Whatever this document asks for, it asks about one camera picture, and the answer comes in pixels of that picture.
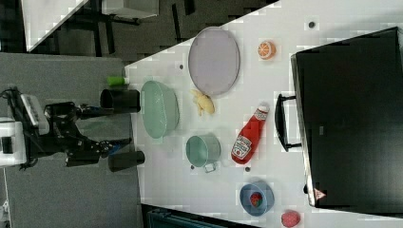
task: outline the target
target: blue bowl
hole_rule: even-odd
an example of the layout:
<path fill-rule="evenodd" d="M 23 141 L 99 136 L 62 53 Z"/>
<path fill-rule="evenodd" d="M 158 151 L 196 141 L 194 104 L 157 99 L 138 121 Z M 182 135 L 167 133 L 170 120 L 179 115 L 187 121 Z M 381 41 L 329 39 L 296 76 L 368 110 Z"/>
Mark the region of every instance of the blue bowl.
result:
<path fill-rule="evenodd" d="M 261 205 L 255 207 L 250 200 L 252 194 L 260 193 L 262 196 Z M 240 203 L 243 209 L 251 216 L 259 217 L 268 212 L 275 204 L 275 197 L 272 189 L 265 182 L 248 183 L 240 189 Z"/>

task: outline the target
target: green bowl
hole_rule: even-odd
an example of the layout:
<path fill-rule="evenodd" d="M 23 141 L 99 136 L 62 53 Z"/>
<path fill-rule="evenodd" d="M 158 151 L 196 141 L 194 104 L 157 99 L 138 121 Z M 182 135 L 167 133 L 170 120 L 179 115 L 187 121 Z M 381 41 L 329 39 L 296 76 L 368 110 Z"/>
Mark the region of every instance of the green bowl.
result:
<path fill-rule="evenodd" d="M 179 121 L 179 108 L 172 88 L 148 81 L 142 88 L 142 114 L 145 131 L 153 139 L 160 139 L 174 130 Z"/>

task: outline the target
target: black cylinder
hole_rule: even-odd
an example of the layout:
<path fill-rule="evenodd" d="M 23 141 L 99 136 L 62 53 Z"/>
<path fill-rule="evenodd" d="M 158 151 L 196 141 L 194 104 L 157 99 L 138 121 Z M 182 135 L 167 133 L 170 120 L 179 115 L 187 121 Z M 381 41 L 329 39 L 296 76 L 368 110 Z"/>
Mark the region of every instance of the black cylinder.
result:
<path fill-rule="evenodd" d="M 104 89 L 101 93 L 100 106 L 113 108 L 115 114 L 140 111 L 140 92 L 136 89 Z"/>
<path fill-rule="evenodd" d="M 127 153 L 118 153 L 109 155 L 108 165 L 111 172 L 118 172 L 139 164 L 144 163 L 145 156 L 143 151 L 133 151 Z"/>

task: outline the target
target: teal mug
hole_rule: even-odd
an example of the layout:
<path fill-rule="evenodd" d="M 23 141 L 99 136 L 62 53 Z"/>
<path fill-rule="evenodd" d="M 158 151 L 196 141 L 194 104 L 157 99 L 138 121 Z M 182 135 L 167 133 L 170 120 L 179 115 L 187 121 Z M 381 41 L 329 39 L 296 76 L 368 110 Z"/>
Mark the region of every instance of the teal mug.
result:
<path fill-rule="evenodd" d="M 216 162 L 219 160 L 221 147 L 219 140 L 212 134 L 192 136 L 186 143 L 186 156 L 196 167 L 204 167 L 206 173 L 216 170 Z"/>

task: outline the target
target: red object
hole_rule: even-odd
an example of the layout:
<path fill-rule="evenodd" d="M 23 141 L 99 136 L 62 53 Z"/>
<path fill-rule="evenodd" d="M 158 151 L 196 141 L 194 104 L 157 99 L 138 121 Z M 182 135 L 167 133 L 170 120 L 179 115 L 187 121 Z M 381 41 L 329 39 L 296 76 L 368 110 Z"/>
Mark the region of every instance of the red object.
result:
<path fill-rule="evenodd" d="M 256 193 L 251 195 L 250 200 L 251 200 L 252 206 L 260 207 L 261 203 L 263 201 L 263 197 L 261 196 L 261 193 L 256 192 Z"/>
<path fill-rule="evenodd" d="M 261 130 L 266 122 L 269 108 L 260 106 L 251 117 L 246 126 L 239 133 L 234 147 L 231 151 L 231 157 L 234 162 L 245 164 L 249 162 L 258 147 Z"/>
<path fill-rule="evenodd" d="M 296 226 L 297 224 L 299 224 L 300 221 L 301 217 L 296 211 L 289 211 L 282 214 L 281 216 L 282 225 L 288 228 Z"/>

